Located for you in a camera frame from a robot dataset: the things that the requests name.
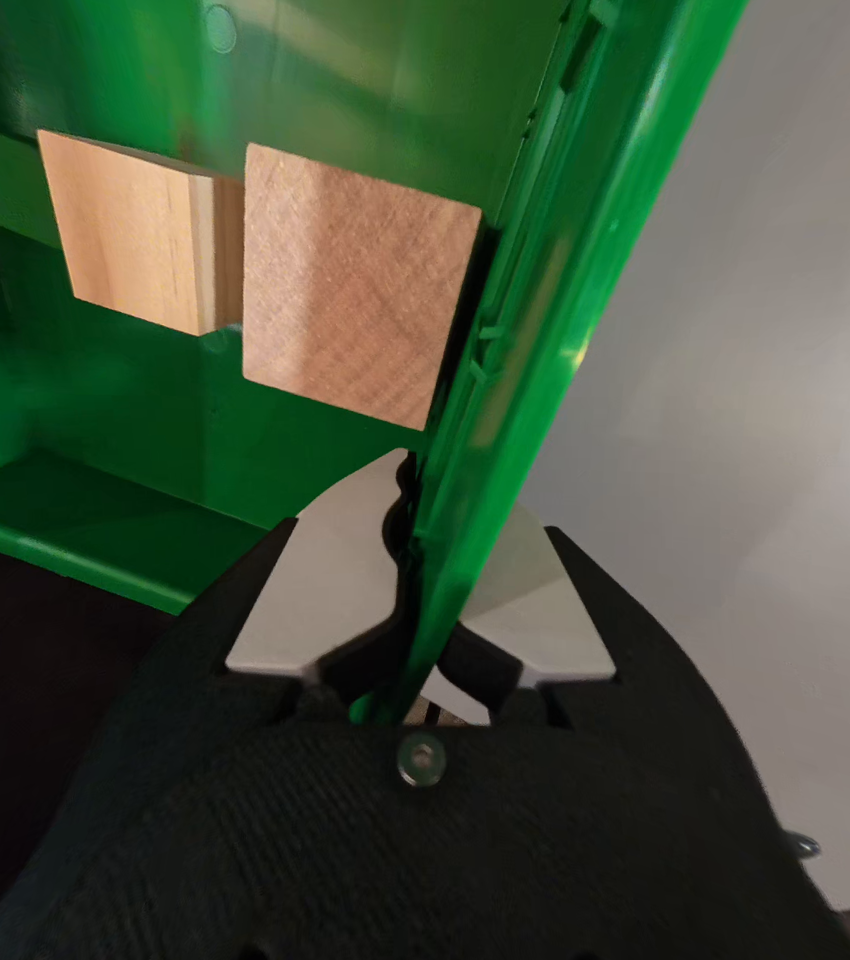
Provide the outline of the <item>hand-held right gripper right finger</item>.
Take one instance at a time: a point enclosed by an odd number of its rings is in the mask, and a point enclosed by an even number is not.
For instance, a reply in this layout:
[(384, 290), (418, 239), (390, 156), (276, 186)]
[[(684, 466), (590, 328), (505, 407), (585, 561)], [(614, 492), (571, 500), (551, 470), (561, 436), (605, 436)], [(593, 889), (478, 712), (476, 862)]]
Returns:
[(425, 699), (486, 726), (516, 690), (615, 672), (544, 525), (516, 505), (425, 681)]

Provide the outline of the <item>grey desk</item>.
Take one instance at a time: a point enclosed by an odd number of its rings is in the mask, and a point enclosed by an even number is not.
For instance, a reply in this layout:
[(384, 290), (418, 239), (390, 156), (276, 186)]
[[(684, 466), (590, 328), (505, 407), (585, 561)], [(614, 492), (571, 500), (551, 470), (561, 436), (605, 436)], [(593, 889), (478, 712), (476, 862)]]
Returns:
[(850, 2), (748, 2), (520, 501), (669, 631), (850, 909)]

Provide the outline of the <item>light wooden block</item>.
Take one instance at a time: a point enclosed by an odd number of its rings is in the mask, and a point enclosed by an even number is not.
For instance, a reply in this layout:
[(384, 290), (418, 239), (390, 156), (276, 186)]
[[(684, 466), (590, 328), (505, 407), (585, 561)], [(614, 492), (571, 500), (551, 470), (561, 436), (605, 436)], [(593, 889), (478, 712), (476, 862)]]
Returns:
[(77, 299), (196, 337), (241, 322), (240, 180), (47, 129), (37, 138)]

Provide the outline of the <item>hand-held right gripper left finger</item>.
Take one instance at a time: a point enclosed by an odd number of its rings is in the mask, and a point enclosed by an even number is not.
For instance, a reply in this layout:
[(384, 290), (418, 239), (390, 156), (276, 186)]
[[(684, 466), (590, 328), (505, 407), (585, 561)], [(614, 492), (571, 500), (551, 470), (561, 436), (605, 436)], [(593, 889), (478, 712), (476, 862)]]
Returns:
[(299, 511), (225, 658), (230, 673), (350, 685), (400, 622), (416, 457), (395, 448)]

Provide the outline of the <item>green plastic bin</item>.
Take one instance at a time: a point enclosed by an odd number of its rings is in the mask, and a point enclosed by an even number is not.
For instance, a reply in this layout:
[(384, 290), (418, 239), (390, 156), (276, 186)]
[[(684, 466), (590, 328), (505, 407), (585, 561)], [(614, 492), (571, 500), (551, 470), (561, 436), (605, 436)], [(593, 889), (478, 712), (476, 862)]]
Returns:
[[(409, 450), (403, 612), (342, 692), (355, 717), (397, 721), (745, 7), (0, 2), (0, 552), (176, 614), (337, 481)], [(241, 322), (196, 337), (76, 298), (42, 129), (243, 186), (256, 143), (479, 208), (425, 429), (247, 381)]]

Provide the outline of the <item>brown wooden block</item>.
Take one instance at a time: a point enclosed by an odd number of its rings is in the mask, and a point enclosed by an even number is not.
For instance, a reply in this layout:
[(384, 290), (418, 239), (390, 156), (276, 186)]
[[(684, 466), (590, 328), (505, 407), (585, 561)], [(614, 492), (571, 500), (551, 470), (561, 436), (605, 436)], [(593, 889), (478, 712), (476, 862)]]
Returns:
[(480, 208), (251, 143), (242, 374), (422, 431)]

